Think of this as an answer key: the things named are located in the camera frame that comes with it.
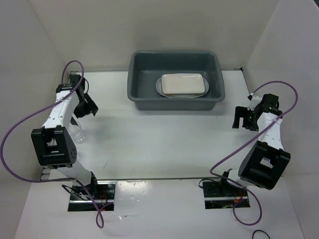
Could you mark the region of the clear glass cup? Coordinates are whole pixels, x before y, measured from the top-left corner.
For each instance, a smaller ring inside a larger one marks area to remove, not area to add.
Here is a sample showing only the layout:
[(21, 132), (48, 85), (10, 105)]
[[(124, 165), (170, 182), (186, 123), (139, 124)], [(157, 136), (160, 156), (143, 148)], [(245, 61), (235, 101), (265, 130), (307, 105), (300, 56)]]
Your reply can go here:
[(68, 133), (75, 143), (82, 143), (85, 139), (81, 124), (78, 121), (75, 124), (70, 124)]

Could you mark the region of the rectangular white plate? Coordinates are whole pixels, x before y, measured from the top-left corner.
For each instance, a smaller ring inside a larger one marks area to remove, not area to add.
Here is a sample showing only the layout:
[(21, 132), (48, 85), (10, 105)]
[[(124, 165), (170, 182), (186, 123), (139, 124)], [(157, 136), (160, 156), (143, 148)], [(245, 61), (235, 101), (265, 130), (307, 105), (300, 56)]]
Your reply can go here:
[(161, 91), (165, 95), (202, 94), (205, 92), (204, 78), (200, 74), (164, 74), (160, 78)]
[(164, 93), (159, 92), (160, 95), (167, 98), (198, 98), (204, 96), (207, 92), (202, 94), (173, 94), (173, 95), (166, 95)]

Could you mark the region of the large oval white plate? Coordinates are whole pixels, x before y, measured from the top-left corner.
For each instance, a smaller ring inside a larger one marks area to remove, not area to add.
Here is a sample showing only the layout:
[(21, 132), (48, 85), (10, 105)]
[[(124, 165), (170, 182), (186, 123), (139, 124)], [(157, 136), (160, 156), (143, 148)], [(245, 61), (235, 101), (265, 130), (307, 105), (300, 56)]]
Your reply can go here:
[[(156, 82), (156, 90), (157, 90), (157, 92), (159, 93), (159, 92), (161, 92), (162, 93), (162, 91), (161, 91), (161, 83), (160, 83), (160, 78), (157, 80), (157, 82)], [(208, 90), (209, 90), (209, 83), (208, 83), (208, 81), (204, 78), (204, 83), (205, 83), (205, 92), (208, 92)]]

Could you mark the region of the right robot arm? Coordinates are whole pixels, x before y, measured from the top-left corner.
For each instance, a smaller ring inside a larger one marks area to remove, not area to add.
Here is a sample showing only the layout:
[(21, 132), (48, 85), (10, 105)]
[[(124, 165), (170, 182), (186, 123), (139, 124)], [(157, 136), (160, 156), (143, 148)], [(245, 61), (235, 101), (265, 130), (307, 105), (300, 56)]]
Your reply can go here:
[(219, 182), (218, 190), (224, 196), (235, 191), (235, 182), (272, 190), (291, 159), (281, 143), (282, 119), (277, 119), (282, 114), (279, 97), (265, 94), (263, 97), (249, 96), (249, 100), (248, 107), (235, 108), (232, 127), (239, 128), (240, 119), (243, 119), (242, 127), (250, 131), (261, 132), (272, 126), (258, 137), (238, 170), (233, 172), (230, 169), (223, 173), (228, 178)]

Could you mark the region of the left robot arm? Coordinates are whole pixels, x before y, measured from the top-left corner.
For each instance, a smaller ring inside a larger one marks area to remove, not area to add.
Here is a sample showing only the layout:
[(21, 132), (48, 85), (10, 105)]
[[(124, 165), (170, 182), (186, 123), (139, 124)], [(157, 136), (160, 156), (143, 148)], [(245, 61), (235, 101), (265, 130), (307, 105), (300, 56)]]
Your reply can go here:
[(73, 191), (81, 198), (94, 199), (99, 194), (97, 179), (78, 160), (68, 130), (71, 125), (78, 126), (76, 119), (96, 115), (98, 107), (85, 91), (85, 79), (80, 75), (70, 75), (69, 83), (58, 85), (56, 102), (42, 127), (31, 132), (38, 162), (70, 178)]

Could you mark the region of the grey plastic bin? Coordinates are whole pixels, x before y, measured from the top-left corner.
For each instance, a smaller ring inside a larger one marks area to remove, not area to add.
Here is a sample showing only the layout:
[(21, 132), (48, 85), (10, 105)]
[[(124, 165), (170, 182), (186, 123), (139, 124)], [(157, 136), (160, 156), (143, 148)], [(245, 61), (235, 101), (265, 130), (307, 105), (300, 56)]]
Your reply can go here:
[[(168, 98), (156, 89), (164, 74), (196, 73), (208, 91), (196, 98)], [(136, 51), (132, 54), (127, 96), (140, 111), (209, 111), (225, 99), (224, 79), (217, 55), (200, 50)]]

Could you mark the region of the aluminium table edge rail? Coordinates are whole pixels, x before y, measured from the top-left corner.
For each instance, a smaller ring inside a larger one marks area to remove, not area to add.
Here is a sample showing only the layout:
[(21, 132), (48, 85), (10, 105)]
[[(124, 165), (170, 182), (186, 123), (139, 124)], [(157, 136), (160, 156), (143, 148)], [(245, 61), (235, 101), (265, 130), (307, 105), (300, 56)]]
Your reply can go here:
[(75, 145), (68, 133), (70, 120), (79, 103), (73, 91), (75, 83), (60, 84), (56, 89), (56, 102), (48, 119), (40, 128), (40, 137), (32, 137), (37, 158), (43, 173), (51, 169), (69, 168), (77, 158)]

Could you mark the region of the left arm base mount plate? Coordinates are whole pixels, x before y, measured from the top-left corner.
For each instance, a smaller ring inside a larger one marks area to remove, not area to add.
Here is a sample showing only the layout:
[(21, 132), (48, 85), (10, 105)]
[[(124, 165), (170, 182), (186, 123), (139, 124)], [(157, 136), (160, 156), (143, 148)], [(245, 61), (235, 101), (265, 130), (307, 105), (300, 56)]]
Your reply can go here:
[[(69, 212), (96, 211), (91, 199), (81, 186), (62, 185), (62, 188), (70, 194)], [(99, 209), (102, 211), (113, 211), (115, 191), (115, 181), (98, 181), (96, 190), (91, 192), (91, 195)]]

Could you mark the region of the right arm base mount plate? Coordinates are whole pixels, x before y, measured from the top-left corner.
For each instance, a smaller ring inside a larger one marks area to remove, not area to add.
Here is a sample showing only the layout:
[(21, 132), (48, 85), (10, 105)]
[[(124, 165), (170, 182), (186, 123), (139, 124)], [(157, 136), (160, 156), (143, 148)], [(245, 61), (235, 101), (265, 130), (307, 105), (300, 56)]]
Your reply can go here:
[(204, 178), (198, 183), (203, 190), (206, 209), (249, 208), (248, 193), (219, 178)]

